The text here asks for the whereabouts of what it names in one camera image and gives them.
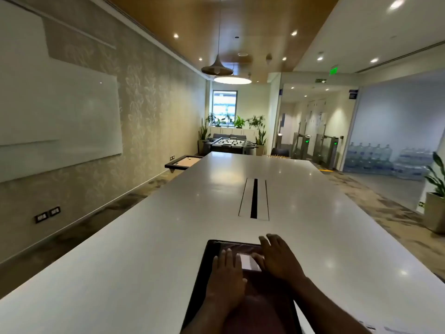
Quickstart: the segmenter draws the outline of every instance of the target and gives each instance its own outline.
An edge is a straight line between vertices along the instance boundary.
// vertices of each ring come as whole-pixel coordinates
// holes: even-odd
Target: floral wallpaper pattern
[[[0,262],[197,152],[206,81],[89,0],[20,0],[104,42],[42,19],[52,58],[118,77],[122,155],[0,183]],[[62,213],[35,224],[52,207]]]

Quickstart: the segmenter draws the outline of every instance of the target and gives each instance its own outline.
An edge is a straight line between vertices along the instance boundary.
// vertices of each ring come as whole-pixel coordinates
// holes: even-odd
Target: person
[[[316,334],[369,334],[351,315],[323,294],[304,274],[287,243],[276,234],[259,237],[263,256],[251,256],[263,272],[280,279]],[[242,277],[241,258],[230,249],[213,259],[203,305],[181,334],[219,334],[224,321],[244,298],[247,280]]]

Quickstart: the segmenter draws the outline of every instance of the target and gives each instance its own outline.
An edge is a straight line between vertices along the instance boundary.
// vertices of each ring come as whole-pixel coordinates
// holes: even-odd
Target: round glowing pendant light
[[[224,84],[249,84],[252,81],[248,78],[238,77],[238,76],[225,76],[225,77],[216,77],[214,79],[215,82],[224,83]]]
[[[221,8],[222,8],[222,0],[219,5],[219,33],[218,33],[218,54],[216,55],[216,59],[214,64],[209,65],[208,67],[202,67],[201,71],[204,74],[207,75],[213,75],[213,76],[229,76],[233,74],[233,70],[229,69],[221,63],[221,60],[219,59],[219,40],[221,36]]]

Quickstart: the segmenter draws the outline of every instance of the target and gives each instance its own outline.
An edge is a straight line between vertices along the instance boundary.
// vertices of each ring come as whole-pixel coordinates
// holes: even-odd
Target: plant pot
[[[203,140],[198,140],[197,141],[197,153],[198,154],[203,154],[204,152],[204,142]]]
[[[423,223],[434,233],[445,233],[445,199],[431,192],[426,194]]]
[[[256,149],[256,155],[262,156],[264,154],[264,145],[258,145],[258,149]]]

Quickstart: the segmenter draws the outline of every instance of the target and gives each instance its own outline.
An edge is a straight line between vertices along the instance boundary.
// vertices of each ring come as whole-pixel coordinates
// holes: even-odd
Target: electrical outlet
[[[40,213],[39,215],[36,215],[34,217],[34,219],[36,220],[36,224],[40,223],[41,221],[47,220],[48,218],[48,212]]]
[[[60,213],[60,206],[54,207],[51,210],[48,211],[48,214],[50,217],[53,217],[55,215],[58,215]]]

